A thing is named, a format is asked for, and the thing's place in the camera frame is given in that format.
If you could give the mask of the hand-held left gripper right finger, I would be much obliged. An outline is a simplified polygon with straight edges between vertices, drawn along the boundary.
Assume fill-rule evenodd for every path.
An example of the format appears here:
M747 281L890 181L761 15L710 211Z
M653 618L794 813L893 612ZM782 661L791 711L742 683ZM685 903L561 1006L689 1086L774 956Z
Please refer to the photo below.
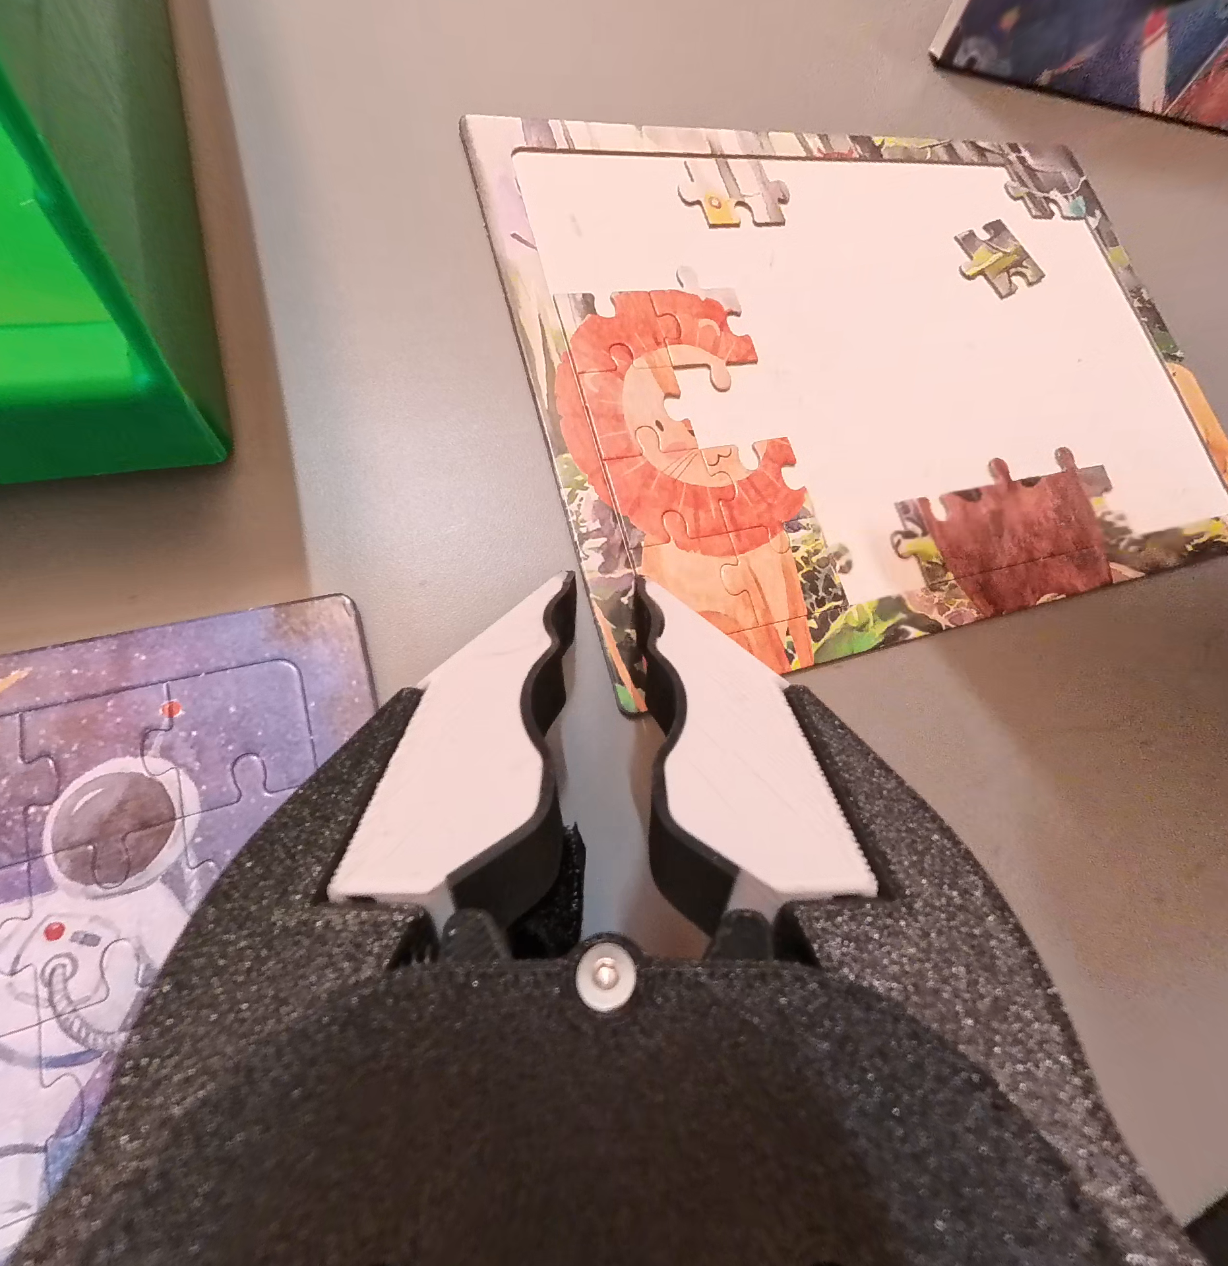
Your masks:
M714 937L727 915L877 896L877 876L778 673L656 581L637 584L645 702L664 734L650 864L660 893Z

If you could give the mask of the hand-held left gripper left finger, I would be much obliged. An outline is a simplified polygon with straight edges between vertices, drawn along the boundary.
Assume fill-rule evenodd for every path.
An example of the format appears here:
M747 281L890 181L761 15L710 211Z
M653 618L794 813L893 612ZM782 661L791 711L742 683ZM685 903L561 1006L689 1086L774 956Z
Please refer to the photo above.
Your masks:
M577 581L561 572L419 686L330 879L348 911L421 915L406 959L533 959L514 933L574 861L546 736L567 702Z

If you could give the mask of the whiskered orange puzzle piece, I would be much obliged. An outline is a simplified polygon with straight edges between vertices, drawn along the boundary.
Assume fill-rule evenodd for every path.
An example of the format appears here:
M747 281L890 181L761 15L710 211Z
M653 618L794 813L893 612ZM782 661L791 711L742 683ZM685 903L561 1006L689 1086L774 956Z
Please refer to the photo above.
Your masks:
M785 483L784 469L797 464L794 445L785 437L758 441L755 467L747 467L733 445L704 448L702 456L721 483L720 505L727 530L784 530L804 507L807 494Z

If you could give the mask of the assembled lion puzzle pieces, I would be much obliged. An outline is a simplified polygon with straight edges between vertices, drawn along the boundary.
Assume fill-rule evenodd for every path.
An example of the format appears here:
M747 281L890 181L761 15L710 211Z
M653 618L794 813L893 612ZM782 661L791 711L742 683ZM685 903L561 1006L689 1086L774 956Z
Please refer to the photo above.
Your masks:
M632 532L640 578L658 583L775 673L809 669L817 651L793 543L794 530L816 526L809 492L777 534L727 530L721 483L702 456L708 447L692 421L670 410L680 373L704 373L726 393L733 370L755 364L670 349L650 292L615 294L610 316L574 319L556 384L567 447L600 502Z

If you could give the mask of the lion jigsaw puzzle board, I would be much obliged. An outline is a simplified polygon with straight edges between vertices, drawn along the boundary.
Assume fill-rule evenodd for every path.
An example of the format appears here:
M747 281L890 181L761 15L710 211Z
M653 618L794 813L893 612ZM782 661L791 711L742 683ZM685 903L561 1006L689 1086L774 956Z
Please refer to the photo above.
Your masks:
M1228 440L1086 177L1086 221L1033 219L1004 192L1013 142L661 129L565 119L462 122L504 292L622 709L645 709L632 532L562 435L556 384L577 316L675 289L689 268L733 289L759 361L718 393L680 373L670 400L705 447L788 438L812 499L793 532L815 666L934 637L890 537L896 504L1105 467L1114 584L1228 555ZM787 184L782 228L711 228L682 203L686 160L750 158ZM1000 300L966 281L955 237L1001 219L1045 270Z

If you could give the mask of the orange puzzle piece grey knob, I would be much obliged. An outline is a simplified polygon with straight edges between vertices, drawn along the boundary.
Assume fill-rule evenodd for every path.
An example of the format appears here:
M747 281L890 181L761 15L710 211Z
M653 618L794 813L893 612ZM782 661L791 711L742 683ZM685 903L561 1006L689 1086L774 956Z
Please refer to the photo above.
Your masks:
M759 354L750 336L731 329L731 319L743 314L733 289L704 287L689 268L677 272L675 289L650 292L660 332L673 351L692 348L717 357L726 365L755 365Z

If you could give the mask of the grey desk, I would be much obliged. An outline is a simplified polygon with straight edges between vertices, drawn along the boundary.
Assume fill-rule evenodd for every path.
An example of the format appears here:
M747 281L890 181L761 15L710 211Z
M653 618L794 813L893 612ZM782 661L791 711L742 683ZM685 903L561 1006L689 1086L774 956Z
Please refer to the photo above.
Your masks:
M1228 434L1228 138L946 75L949 4L209 4L284 393L285 587L383 695L574 565L466 114L1061 142ZM987 864L1181 1223L1228 1191L1228 559L807 674Z

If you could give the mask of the astronaut jigsaw puzzle board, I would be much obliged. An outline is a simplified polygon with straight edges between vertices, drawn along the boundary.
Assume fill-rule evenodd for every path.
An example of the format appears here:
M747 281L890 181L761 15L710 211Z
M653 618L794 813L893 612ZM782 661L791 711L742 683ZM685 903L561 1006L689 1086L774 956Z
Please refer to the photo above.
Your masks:
M343 596L0 657L0 1264L192 914L376 709Z

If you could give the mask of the assembled brown trunk puzzle pieces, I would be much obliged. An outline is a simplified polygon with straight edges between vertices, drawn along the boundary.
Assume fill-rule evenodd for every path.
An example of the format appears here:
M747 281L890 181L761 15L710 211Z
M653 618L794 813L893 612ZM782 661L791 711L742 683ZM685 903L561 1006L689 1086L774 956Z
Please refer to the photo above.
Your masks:
M991 482L896 504L890 543L918 564L934 610L950 625L987 621L1112 585L1108 539L1099 520L1112 491L1105 467L1080 467L1068 448L1057 472L1013 478L1001 459Z

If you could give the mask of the grey yellow-green puzzle piece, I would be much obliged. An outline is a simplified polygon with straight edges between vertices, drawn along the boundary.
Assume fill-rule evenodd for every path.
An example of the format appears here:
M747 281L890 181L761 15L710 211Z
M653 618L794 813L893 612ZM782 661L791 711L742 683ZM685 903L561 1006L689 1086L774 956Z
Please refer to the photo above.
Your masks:
M968 257L959 269L966 281L985 281L1000 300L1017 294L1017 284L1027 289L1042 284L1045 270L1001 219L985 224L984 233L965 231L955 237Z

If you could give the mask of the green plastic bin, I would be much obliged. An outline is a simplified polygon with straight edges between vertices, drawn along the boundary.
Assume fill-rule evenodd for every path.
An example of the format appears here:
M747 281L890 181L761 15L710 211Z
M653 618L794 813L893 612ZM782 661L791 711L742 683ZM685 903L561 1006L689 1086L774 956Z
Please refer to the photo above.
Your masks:
M0 485L231 448L168 4L0 2Z

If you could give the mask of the grey puzzle piece yellow dot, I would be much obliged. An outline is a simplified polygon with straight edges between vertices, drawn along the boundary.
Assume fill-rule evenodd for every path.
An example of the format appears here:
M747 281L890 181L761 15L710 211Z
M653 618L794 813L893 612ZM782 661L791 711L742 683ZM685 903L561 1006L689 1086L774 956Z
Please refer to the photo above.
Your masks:
M759 228L782 228L791 200L787 184L772 179L762 161L714 155L686 160L686 179L677 186L682 203L699 208L711 228L739 228L742 209Z

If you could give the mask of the illustrated puzzle box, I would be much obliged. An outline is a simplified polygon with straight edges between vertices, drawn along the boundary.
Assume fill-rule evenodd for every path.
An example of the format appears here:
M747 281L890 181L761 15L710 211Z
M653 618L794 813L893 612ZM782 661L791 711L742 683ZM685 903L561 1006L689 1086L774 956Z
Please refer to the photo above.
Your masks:
M944 69L1228 133L1228 2L960 2L930 55Z

